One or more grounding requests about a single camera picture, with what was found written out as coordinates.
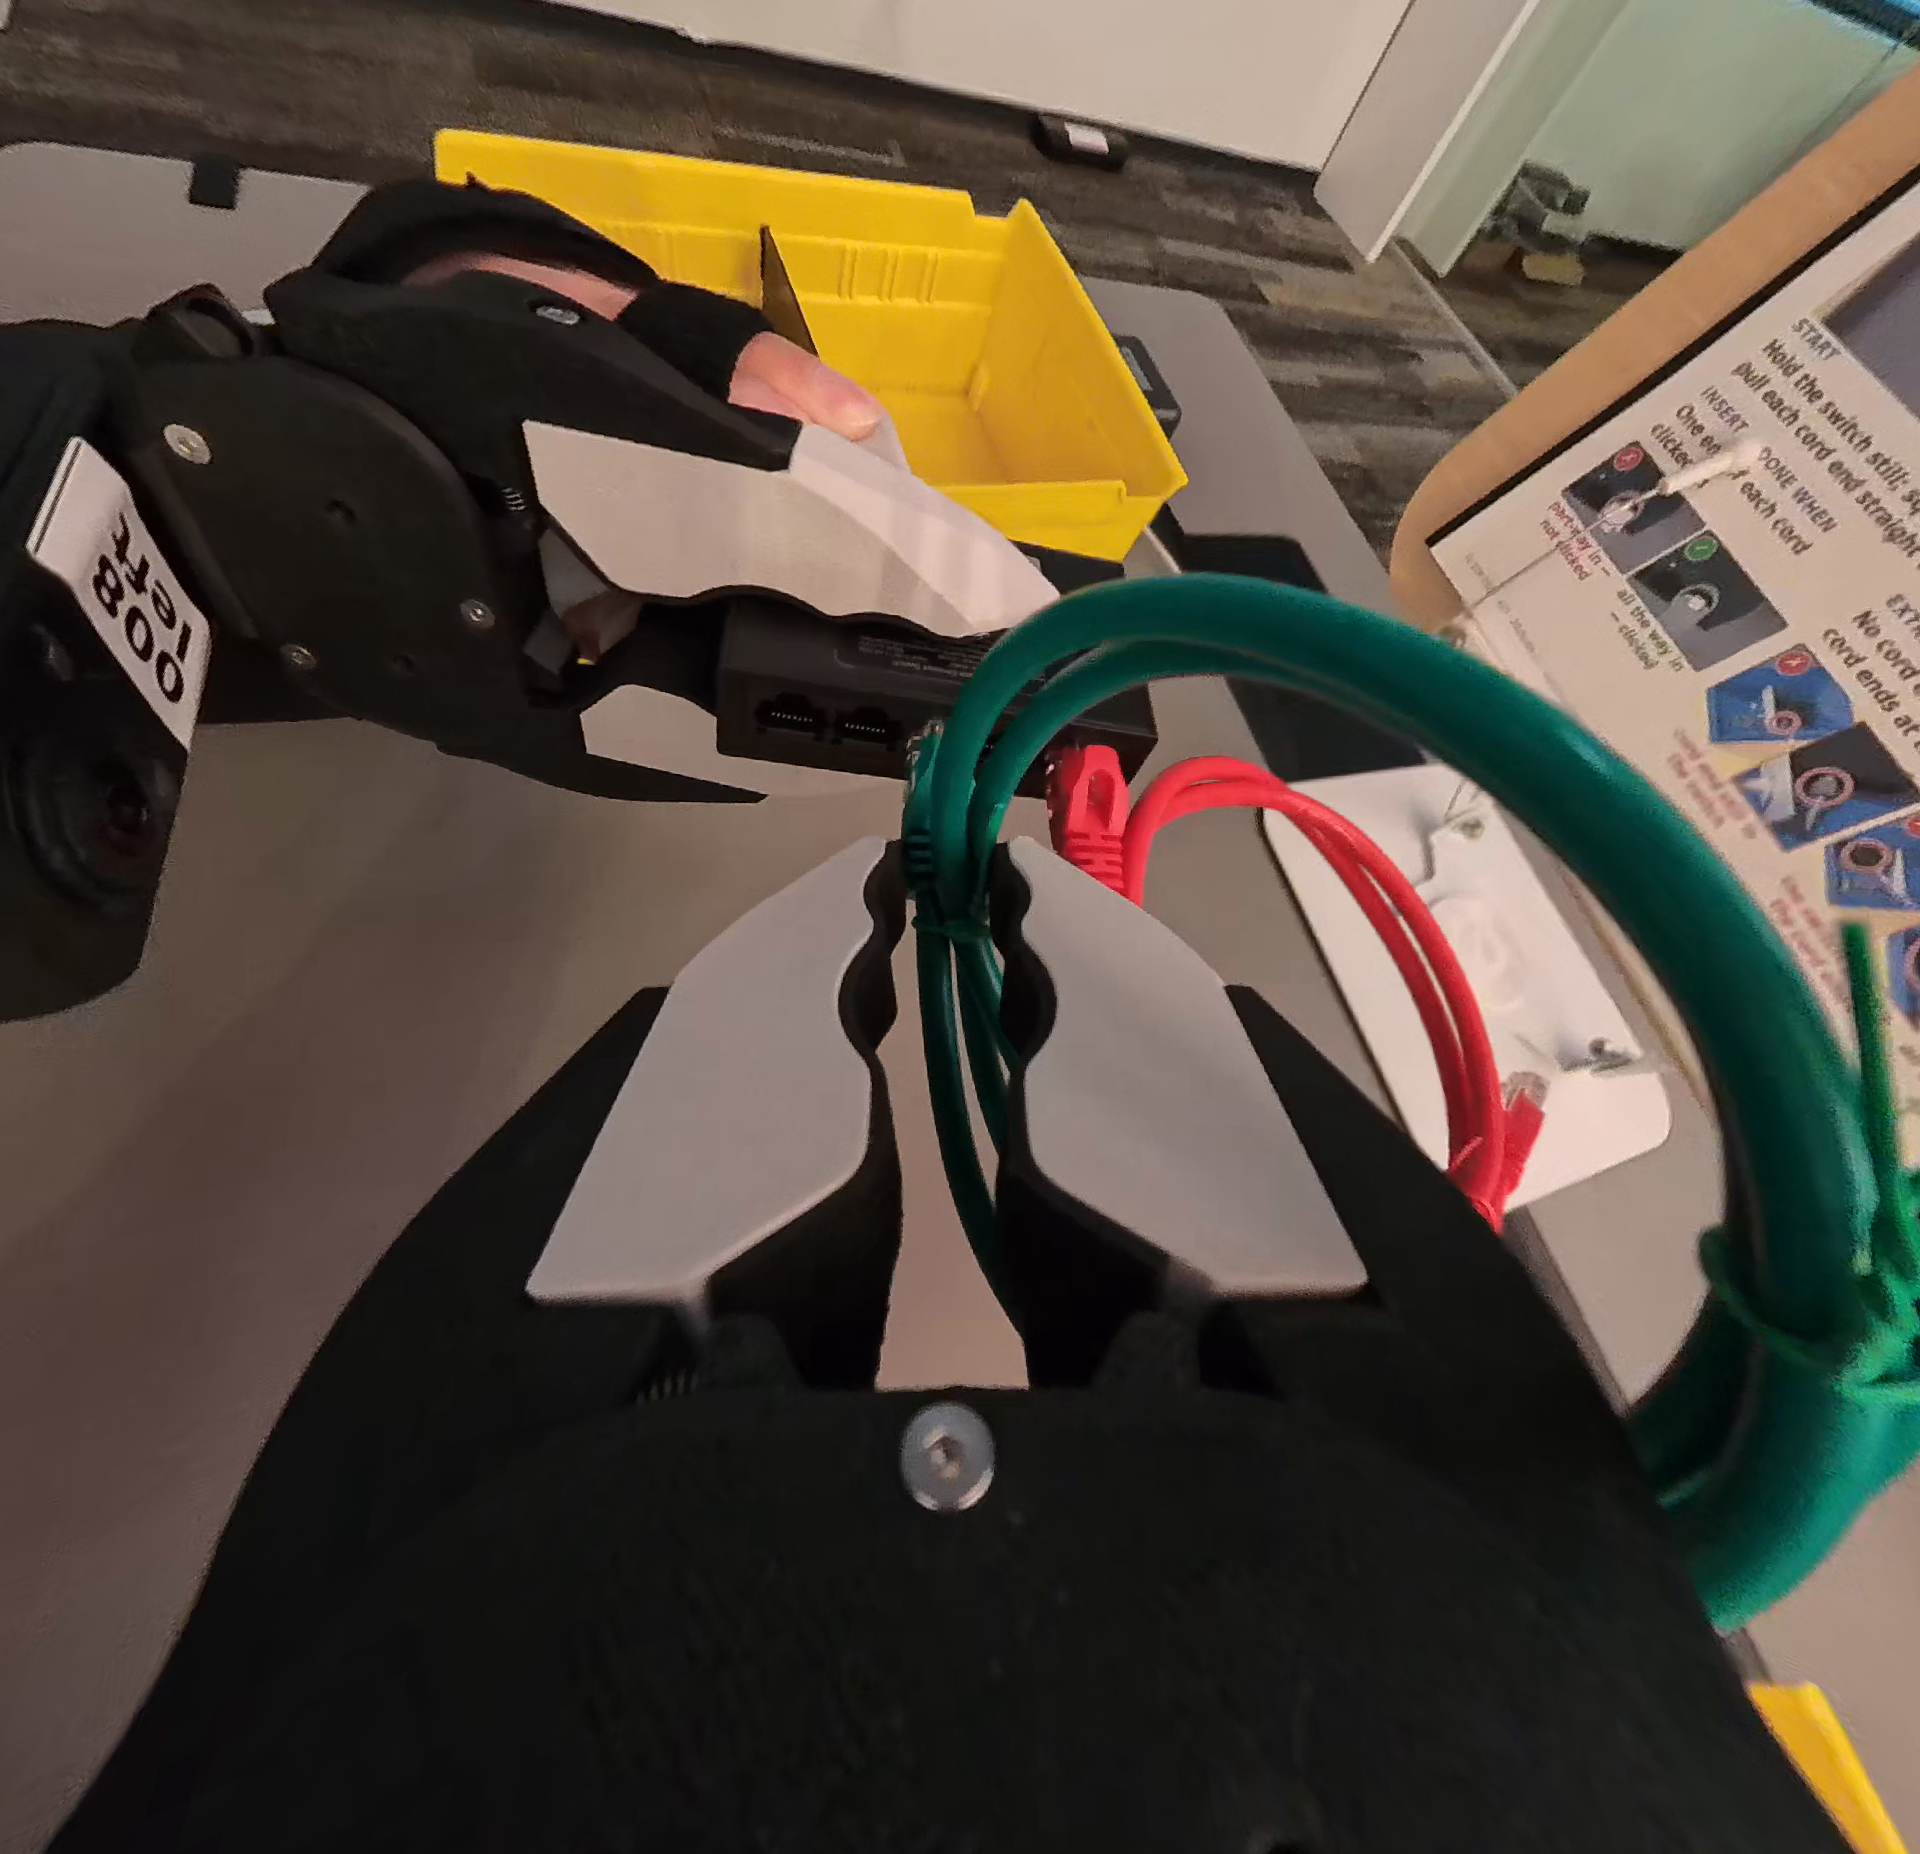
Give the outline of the black ethernet switch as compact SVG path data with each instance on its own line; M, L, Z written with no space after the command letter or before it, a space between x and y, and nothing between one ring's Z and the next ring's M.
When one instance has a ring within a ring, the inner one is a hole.
M995 641L735 598L716 641L716 750L900 783L907 747L952 717Z

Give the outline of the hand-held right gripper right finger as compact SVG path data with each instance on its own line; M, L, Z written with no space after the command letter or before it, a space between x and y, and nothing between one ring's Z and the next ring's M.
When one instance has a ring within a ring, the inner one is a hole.
M1351 1296L1366 1268L1226 981L1020 835L995 859L1014 1159L1229 1299Z

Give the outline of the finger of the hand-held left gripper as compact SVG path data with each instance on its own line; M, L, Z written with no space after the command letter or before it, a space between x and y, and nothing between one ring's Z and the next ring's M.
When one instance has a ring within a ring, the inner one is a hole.
M687 694L616 684L579 714L583 747L615 764L637 802L746 808L771 789L755 764L722 753L716 714Z
M1056 600L1005 534L826 427L798 427L776 471L537 421L521 436L545 519L653 600L776 595L943 640L1008 633Z

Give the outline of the white stand base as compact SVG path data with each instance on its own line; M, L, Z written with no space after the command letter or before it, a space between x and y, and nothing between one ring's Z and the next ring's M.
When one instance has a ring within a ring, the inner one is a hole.
M1426 901L1487 1021L1499 1079L1539 1096L1542 1126L1508 1205L1589 1182L1669 1143L1658 1061L1601 986L1515 821L1449 767L1306 783L1370 835ZM1444 1084L1419 1010L1352 895L1278 811L1263 838L1411 1141L1448 1155Z

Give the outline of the black flat panel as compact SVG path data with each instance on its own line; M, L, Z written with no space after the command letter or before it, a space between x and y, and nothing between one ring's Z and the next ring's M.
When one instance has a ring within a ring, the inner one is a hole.
M1263 534L1187 534L1168 514L1155 523L1155 539L1178 571L1252 577L1270 585L1327 591L1308 550L1290 535ZM1222 683L1235 699L1259 764L1284 783L1323 783L1371 777L1381 771L1422 767L1427 753L1357 714L1251 675Z

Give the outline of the yellow plastic bin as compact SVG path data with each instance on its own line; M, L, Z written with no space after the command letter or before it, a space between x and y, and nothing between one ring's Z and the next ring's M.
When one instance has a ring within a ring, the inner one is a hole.
M1753 1679L1745 1695L1853 1851L1907 1851L1823 1689Z
M1033 549L1126 561L1187 487L1044 215L965 189L438 132L445 184L531 192L662 280L763 304L771 230L805 330L892 415L907 465Z

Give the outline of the small black box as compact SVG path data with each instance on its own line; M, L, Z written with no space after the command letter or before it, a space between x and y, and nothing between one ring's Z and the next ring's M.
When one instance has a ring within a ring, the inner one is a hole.
M1123 365L1130 369L1132 380L1140 390L1140 398L1146 403L1146 409L1155 410L1160 431L1167 432L1167 439L1171 439L1185 421L1185 405L1178 403L1176 390L1168 386L1162 369L1157 365L1157 358L1151 354L1146 343L1140 335L1113 335L1116 352L1123 358Z

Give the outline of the person's left hand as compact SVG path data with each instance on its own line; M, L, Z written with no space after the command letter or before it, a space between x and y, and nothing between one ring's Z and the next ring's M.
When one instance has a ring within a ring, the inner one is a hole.
M730 403L806 427L826 427L851 443L871 443L884 409L855 380L776 330L758 330L732 365Z

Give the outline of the printed instruction sheet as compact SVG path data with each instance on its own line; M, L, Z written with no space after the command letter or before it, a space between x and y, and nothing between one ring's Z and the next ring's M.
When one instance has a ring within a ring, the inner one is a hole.
M1467 641L1658 785L1841 1037L1868 937L1918 1159L1918 184L1427 541Z

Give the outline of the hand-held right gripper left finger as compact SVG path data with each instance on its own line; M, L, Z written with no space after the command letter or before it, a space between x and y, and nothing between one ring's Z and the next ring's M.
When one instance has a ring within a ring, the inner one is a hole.
M669 981L528 1274L543 1306L716 1311L722 1270L794 1237L894 1135L898 846L847 840Z

